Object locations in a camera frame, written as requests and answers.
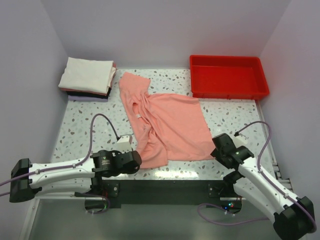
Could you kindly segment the salmon pink t shirt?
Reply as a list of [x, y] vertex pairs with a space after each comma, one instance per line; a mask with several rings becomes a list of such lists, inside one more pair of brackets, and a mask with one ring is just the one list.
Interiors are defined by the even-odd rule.
[[119, 80], [120, 98], [142, 159], [140, 167], [210, 160], [215, 145], [199, 100], [176, 93], [149, 94], [150, 83], [129, 72]]

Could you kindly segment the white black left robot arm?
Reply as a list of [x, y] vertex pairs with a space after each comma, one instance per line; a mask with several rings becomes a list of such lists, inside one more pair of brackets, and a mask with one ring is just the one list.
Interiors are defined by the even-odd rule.
[[37, 164], [20, 159], [11, 171], [9, 201], [21, 203], [49, 193], [74, 192], [99, 196], [105, 192], [103, 178], [134, 174], [142, 164], [135, 150], [100, 150], [86, 160]]

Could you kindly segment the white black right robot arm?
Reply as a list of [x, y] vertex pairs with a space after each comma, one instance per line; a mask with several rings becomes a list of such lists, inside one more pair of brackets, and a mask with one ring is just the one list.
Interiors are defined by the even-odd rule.
[[271, 221], [282, 240], [298, 240], [317, 230], [314, 205], [308, 197], [299, 197], [282, 185], [247, 147], [235, 144], [226, 133], [212, 141], [211, 156], [232, 170], [223, 178], [227, 196], [237, 194], [248, 200]]

